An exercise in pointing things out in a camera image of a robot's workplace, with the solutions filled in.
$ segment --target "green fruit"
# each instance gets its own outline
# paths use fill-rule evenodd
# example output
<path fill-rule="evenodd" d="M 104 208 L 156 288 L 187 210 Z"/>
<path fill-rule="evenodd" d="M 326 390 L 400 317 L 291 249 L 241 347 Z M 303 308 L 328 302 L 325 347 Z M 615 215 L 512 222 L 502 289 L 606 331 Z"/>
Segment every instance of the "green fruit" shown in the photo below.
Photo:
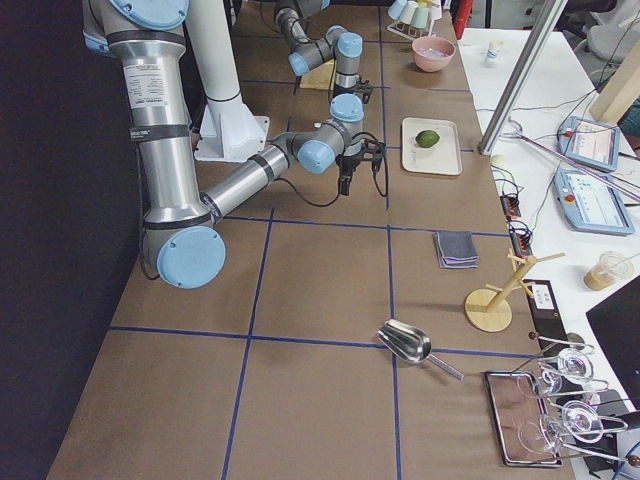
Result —
<path fill-rule="evenodd" d="M 440 135 L 433 130 L 423 130 L 416 136 L 416 143 L 422 148 L 431 148 L 440 141 Z"/>

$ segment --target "blue and white device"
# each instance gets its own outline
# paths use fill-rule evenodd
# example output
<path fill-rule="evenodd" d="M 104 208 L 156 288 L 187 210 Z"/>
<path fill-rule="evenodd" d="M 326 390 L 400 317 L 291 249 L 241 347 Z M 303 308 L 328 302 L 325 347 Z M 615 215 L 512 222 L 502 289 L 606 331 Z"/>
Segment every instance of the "blue and white device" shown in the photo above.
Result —
<path fill-rule="evenodd" d="M 574 230 L 608 235 L 635 232 L 620 194 L 596 178 L 577 170 L 558 170 L 553 183 L 562 212 Z"/>
<path fill-rule="evenodd" d="M 618 127 L 569 117 L 560 128 L 558 148 L 564 156 L 601 172 L 614 172 L 618 168 Z"/>

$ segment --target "black computer monitor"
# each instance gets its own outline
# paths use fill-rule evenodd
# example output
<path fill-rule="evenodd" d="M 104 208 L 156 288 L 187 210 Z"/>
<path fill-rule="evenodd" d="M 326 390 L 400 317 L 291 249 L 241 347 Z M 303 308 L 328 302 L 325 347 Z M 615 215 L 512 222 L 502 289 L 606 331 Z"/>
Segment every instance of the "black computer monitor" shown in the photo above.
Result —
<path fill-rule="evenodd" d="M 640 277 L 587 312 L 591 329 L 633 405 L 640 405 Z"/>

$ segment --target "pink bowl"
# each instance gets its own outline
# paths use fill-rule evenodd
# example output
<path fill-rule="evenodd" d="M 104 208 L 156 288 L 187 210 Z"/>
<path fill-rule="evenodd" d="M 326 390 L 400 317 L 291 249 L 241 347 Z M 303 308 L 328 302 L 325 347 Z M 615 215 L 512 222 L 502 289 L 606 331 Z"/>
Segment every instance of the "pink bowl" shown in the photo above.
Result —
<path fill-rule="evenodd" d="M 456 47 L 442 37 L 416 38 L 411 44 L 413 61 L 425 72 L 437 72 L 449 65 L 456 53 Z"/>

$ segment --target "red object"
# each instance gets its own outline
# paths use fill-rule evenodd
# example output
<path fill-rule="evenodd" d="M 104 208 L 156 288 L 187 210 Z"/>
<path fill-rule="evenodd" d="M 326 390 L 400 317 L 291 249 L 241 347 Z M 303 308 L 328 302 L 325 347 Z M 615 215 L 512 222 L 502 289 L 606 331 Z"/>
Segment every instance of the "red object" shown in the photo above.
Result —
<path fill-rule="evenodd" d="M 460 40 L 462 33 L 464 32 L 469 17 L 471 16 L 471 7 L 473 7 L 473 0 L 462 0 L 458 7 L 458 13 L 456 15 L 456 21 L 453 24 L 453 31 L 456 32 L 456 38 Z"/>

